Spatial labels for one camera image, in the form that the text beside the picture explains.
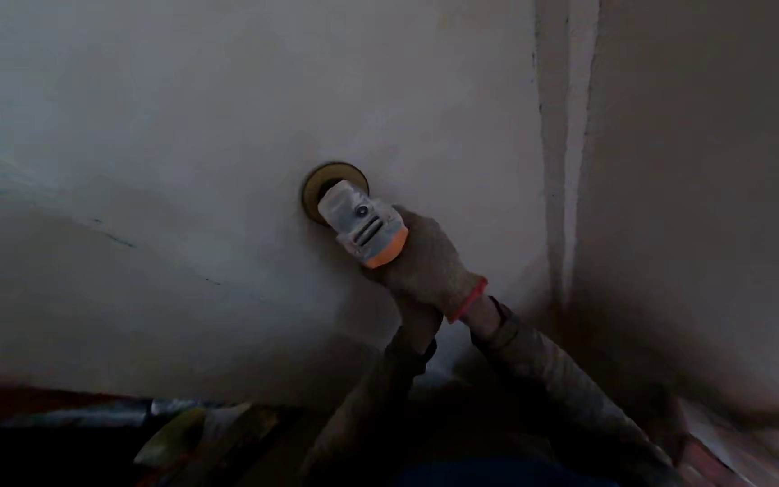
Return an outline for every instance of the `work glove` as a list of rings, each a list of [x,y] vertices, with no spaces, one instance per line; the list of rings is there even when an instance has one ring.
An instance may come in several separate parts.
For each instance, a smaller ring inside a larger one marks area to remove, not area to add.
[[[482,293],[486,279],[465,268],[458,250],[433,218],[393,207],[409,230],[402,253],[390,263],[362,272],[394,293],[438,308],[450,322],[458,319],[472,296]]]

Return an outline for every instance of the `sleeve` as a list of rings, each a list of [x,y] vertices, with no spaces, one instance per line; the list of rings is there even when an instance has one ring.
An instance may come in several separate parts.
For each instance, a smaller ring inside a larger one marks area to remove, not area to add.
[[[400,333],[362,378],[320,432],[306,455],[302,473],[307,485],[362,480],[374,475],[376,447],[391,431],[414,378],[426,370],[437,343],[425,354],[411,349]]]
[[[492,301],[502,324],[488,341],[472,341],[519,398],[525,424],[549,439],[563,464],[622,486],[680,485],[665,453],[567,352]]]

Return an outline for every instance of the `white wall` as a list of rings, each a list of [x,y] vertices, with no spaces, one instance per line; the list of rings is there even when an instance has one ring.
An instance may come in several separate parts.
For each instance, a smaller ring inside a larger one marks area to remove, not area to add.
[[[298,189],[330,159],[542,297],[523,0],[0,1],[0,376],[332,402],[395,326]],[[467,334],[441,332],[445,373]]]
[[[599,32],[576,305],[779,410],[779,2],[610,1]]]

